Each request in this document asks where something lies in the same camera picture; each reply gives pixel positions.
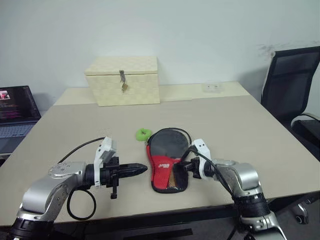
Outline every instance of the laptop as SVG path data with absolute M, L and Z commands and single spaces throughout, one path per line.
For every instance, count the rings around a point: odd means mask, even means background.
M 41 118 L 29 86 L 0 87 L 0 154 L 10 154 Z

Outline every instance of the office chair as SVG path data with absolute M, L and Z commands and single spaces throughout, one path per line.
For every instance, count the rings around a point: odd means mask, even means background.
M 320 46 L 276 51 L 262 89 L 261 104 L 320 161 L 320 118 L 304 112 L 313 76 L 320 62 Z M 313 121 L 298 120 L 308 116 Z M 305 202 L 317 200 L 315 195 Z M 300 224 L 308 223 L 308 212 L 303 203 L 293 208 Z

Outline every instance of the table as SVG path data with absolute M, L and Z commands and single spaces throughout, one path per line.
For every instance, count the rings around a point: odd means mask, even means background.
M 120 179 L 115 200 L 110 200 L 110 188 L 92 187 L 90 191 L 97 200 L 92 219 L 231 204 L 232 199 L 219 182 L 191 175 L 184 192 L 161 194 L 152 190 L 145 145 L 135 140 L 135 132 L 139 128 L 155 132 L 165 127 L 183 128 L 192 139 L 204 139 L 212 157 L 252 164 L 266 198 L 320 189 L 319 162 L 248 94 L 150 105 L 54 105 L 0 167 L 0 226 L 14 222 L 23 194 L 32 182 L 76 146 L 106 135 L 117 141 L 120 163 L 142 163 L 148 171 Z M 98 145 L 96 142 L 83 147 L 68 161 L 92 163 Z M 84 217 L 92 210 L 92 202 L 80 195 L 74 194 L 71 210 Z M 70 221 L 73 219 L 64 205 L 56 222 Z

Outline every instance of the wall outlet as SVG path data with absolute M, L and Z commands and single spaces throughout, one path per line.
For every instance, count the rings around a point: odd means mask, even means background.
M 202 91 L 205 93 L 221 93 L 220 83 L 203 83 Z

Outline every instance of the green toy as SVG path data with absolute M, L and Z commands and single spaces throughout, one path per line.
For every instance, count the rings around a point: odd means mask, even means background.
M 135 133 L 135 139 L 140 142 L 146 142 L 152 135 L 152 131 L 149 129 L 140 128 Z

